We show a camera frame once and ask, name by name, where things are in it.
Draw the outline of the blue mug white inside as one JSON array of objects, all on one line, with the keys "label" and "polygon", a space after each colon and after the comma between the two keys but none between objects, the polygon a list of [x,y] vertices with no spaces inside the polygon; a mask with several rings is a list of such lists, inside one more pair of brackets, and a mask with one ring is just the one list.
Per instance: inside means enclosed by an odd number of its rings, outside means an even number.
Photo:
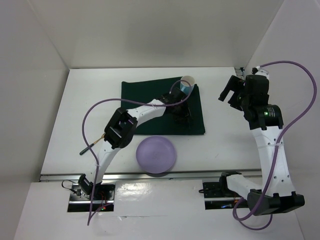
[{"label": "blue mug white inside", "polygon": [[186,75],[180,79],[179,89],[186,95],[188,95],[193,91],[194,86],[195,86],[195,79],[192,76]]}]

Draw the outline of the lilac plastic plate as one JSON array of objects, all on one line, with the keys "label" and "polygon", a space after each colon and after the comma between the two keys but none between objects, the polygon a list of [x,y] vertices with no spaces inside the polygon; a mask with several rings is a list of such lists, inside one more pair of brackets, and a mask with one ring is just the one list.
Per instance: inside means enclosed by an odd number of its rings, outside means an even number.
[{"label": "lilac plastic plate", "polygon": [[162,174],[176,163],[177,151],[163,136],[150,136],[142,140],[135,152],[139,167],[150,174]]}]

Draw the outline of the dark green cloth napkin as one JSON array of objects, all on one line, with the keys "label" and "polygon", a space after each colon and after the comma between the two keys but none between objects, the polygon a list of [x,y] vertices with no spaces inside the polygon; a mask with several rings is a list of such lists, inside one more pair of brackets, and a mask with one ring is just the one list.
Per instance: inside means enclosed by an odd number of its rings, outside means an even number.
[{"label": "dark green cloth napkin", "polygon": [[[121,98],[135,102],[149,103],[153,99],[168,93],[172,85],[180,79],[181,77],[179,76],[140,82],[123,81],[121,83]],[[165,114],[141,124],[137,127],[135,134],[152,136],[204,135],[206,130],[199,87],[197,85],[193,87],[191,95],[186,102],[190,111],[190,117],[184,123],[174,120],[172,114]]]}]

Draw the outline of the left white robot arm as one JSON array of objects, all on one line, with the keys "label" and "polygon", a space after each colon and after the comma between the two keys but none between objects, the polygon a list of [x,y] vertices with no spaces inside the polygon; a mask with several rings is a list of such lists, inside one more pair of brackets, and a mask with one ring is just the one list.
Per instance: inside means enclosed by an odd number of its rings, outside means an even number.
[{"label": "left white robot arm", "polygon": [[99,185],[102,183],[103,176],[116,154],[123,148],[127,147],[133,139],[134,133],[138,126],[152,119],[161,117],[166,114],[172,114],[178,118],[183,118],[183,114],[188,111],[187,100],[189,94],[185,94],[177,87],[170,90],[161,97],[153,99],[149,103],[137,102],[128,99],[118,100],[121,102],[138,105],[136,108],[125,109],[119,107],[115,110],[103,131],[103,143],[98,154],[92,149],[85,136],[85,123],[89,113],[98,105],[106,102],[116,101],[115,98],[101,100],[95,103],[85,114],[81,131],[86,148],[94,157],[94,165],[83,173],[79,180],[81,194],[88,200],[97,197]]}]

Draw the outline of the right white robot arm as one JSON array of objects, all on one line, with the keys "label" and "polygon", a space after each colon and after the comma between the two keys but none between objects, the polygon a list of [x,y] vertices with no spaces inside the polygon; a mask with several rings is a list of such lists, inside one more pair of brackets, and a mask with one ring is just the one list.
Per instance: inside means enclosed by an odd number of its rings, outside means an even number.
[{"label": "right white robot arm", "polygon": [[231,76],[218,98],[233,95],[229,105],[242,111],[254,136],[262,172],[262,184],[238,171],[223,172],[218,190],[223,196],[233,192],[246,200],[254,216],[288,213],[305,205],[303,195],[293,186],[283,142],[283,118],[277,105],[269,103],[269,73],[255,67],[245,79]]}]

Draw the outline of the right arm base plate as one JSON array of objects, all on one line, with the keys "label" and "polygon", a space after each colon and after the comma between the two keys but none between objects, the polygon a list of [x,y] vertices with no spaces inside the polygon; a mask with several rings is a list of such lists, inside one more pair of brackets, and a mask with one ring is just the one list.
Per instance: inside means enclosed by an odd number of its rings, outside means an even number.
[{"label": "right arm base plate", "polygon": [[240,199],[237,193],[222,190],[221,184],[217,181],[203,182],[202,189],[198,192],[204,197],[206,210],[233,209]]}]

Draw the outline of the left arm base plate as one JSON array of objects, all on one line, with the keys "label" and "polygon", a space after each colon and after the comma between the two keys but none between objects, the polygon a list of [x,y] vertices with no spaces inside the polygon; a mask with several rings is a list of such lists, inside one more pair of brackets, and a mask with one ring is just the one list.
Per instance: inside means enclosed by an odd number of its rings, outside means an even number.
[{"label": "left arm base plate", "polygon": [[[90,211],[91,197],[81,187],[71,180],[63,180],[61,187],[70,192],[68,213],[84,213]],[[115,185],[102,184],[93,197],[92,212],[113,212],[115,199]]]}]

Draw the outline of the aluminium rail front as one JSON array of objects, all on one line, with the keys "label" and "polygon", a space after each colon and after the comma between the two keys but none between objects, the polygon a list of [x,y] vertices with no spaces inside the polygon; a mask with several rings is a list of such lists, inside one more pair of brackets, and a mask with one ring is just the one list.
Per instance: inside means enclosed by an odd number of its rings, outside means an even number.
[{"label": "aluminium rail front", "polygon": [[106,173],[103,181],[142,181],[142,180],[188,180],[188,179],[219,179],[222,173],[239,172],[245,177],[260,177],[260,169],[243,169],[243,170],[203,170],[203,171],[170,171],[164,173],[142,173],[142,172],[125,172],[125,173]]}]

